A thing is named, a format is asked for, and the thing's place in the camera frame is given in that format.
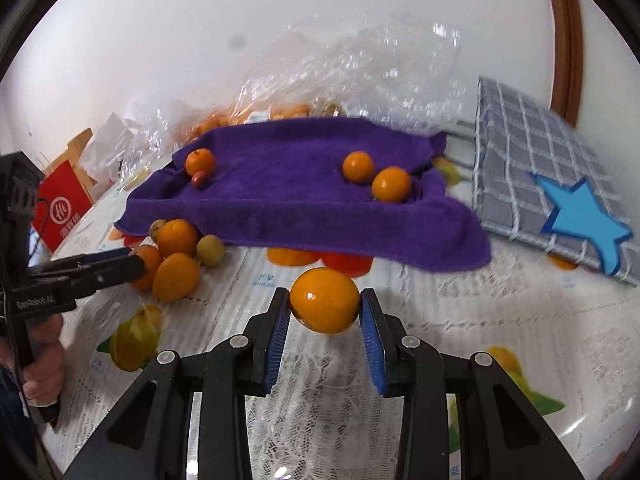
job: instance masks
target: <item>table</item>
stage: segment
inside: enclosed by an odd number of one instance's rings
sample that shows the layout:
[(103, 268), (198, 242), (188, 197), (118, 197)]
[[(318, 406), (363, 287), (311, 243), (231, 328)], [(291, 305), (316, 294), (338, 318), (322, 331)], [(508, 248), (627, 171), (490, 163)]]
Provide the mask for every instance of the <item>table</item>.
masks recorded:
[[(468, 196), (465, 184), (457, 193)], [(127, 193), (113, 187), (87, 213), (56, 257), (106, 250)], [(640, 428), (640, 289), (587, 270), (565, 272), (541, 252), (492, 238), (494, 257), (473, 272), (428, 274), (376, 258), (356, 280), (375, 288), (383, 310), (439, 351), (468, 357), (490, 346), (517, 355), (530, 387), (565, 407), (546, 421), (587, 479), (625, 450)], [(307, 267), (270, 264), (264, 248), (229, 248), (189, 297), (163, 307), (159, 350), (207, 351), (242, 332), (277, 286)], [(96, 347), (135, 310), (155, 303), (129, 285), (103, 290), (65, 314), (68, 380), (55, 430), (44, 443), (64, 470), (137, 373), (116, 368)], [(197, 478), (198, 399), (190, 429), (188, 478)], [(388, 479), (395, 467), (402, 400), (370, 383), (357, 326), (315, 334), (292, 319), (278, 382), (265, 399), (246, 399), (255, 479)], [(450, 477), (460, 474), (460, 452)]]

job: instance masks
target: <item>finger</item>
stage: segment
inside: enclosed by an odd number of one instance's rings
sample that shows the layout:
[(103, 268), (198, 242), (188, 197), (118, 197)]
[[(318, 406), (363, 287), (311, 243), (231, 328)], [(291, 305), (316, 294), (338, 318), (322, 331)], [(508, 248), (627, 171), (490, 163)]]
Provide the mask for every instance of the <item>finger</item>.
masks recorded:
[(43, 346), (37, 359), (22, 371), (25, 381), (43, 381), (65, 361), (65, 349), (60, 341)]
[(0, 366), (14, 369), (14, 354), (11, 352), (9, 342), (4, 337), (0, 337)]
[(55, 343), (60, 338), (62, 323), (62, 316), (54, 314), (46, 321), (34, 326), (29, 332), (29, 336), (39, 343)]
[(60, 393), (64, 380), (65, 369), (64, 367), (60, 367), (51, 377), (48, 377), (43, 381), (30, 381), (28, 383), (24, 383), (22, 389), (27, 399), (34, 399), (37, 402), (40, 402), (40, 399), (47, 396), (53, 396), (55, 399)]

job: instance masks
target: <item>blue starfish shape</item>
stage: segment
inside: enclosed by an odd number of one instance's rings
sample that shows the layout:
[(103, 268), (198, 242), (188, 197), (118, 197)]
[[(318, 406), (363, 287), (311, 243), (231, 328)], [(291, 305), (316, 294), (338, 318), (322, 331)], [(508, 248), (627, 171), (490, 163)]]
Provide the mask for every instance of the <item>blue starfish shape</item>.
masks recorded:
[(561, 187), (553, 180), (532, 174), (535, 183), (556, 204), (540, 229), (541, 233), (555, 233), (584, 238), (600, 254), (600, 270), (609, 276), (620, 268), (618, 246), (634, 235), (626, 224), (614, 220), (600, 205), (593, 187), (586, 177), (575, 186)]

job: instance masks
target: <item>red bag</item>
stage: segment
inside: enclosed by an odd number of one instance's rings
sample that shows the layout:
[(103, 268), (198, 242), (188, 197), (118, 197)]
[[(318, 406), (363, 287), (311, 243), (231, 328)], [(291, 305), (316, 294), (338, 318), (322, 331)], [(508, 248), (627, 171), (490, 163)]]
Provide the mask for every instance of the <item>red bag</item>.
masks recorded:
[(33, 227), (49, 251), (53, 252), (92, 204), (68, 160), (42, 181), (38, 198), (44, 198), (49, 205), (43, 201), (36, 204)]

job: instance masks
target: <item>purple towel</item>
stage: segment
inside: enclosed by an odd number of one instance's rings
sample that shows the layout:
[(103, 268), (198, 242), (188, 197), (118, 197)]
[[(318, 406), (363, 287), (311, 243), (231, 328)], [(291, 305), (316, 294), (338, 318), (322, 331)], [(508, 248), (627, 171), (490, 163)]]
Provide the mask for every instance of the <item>purple towel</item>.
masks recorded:
[[(412, 136), (362, 119), (219, 128), (134, 190), (115, 225), (143, 236), (156, 219), (183, 218), (235, 245), (382, 256), (433, 272), (473, 269), (491, 259), (488, 240), (474, 213), (445, 196), (438, 171), (415, 178), (402, 204), (374, 202), (370, 186), (342, 176), (344, 157), (356, 150), (369, 153), (377, 170), (411, 171), (445, 144), (444, 136)], [(184, 172), (196, 148), (209, 148), (218, 160), (204, 190)]]

